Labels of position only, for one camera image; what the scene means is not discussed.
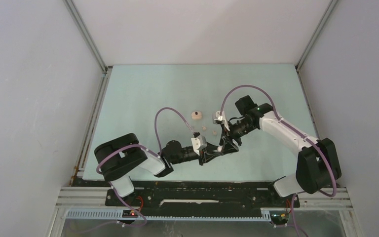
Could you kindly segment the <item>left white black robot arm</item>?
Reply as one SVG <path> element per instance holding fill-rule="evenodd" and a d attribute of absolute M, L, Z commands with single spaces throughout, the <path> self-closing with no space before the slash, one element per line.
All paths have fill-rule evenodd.
<path fill-rule="evenodd" d="M 129 133 L 99 145 L 94 150 L 98 162 L 97 173 L 103 175 L 117 199 L 123 205 L 132 205 L 136 199 L 134 185 L 129 172 L 142 168 L 155 177 L 164 177 L 173 172 L 173 165 L 192 160 L 203 165 L 221 156 L 223 144 L 216 146 L 206 142 L 204 136 L 196 133 L 191 145 L 183 147 L 176 140 L 169 141 L 159 153 L 141 145 L 134 133 Z"/>

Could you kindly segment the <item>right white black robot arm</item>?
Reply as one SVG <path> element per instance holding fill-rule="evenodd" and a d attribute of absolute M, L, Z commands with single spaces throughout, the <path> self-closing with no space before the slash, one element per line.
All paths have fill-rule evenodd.
<path fill-rule="evenodd" d="M 308 135 L 287 122 L 272 105 L 257 105 L 250 96 L 240 98 L 235 105 L 242 116 L 239 122 L 230 123 L 223 109 L 213 116 L 214 122 L 222 126 L 225 138 L 241 146 L 242 136 L 261 130 L 279 140 L 297 158 L 295 173 L 272 182 L 267 193 L 271 205 L 281 206 L 287 196 L 299 193 L 336 196 L 341 169 L 332 140 Z"/>

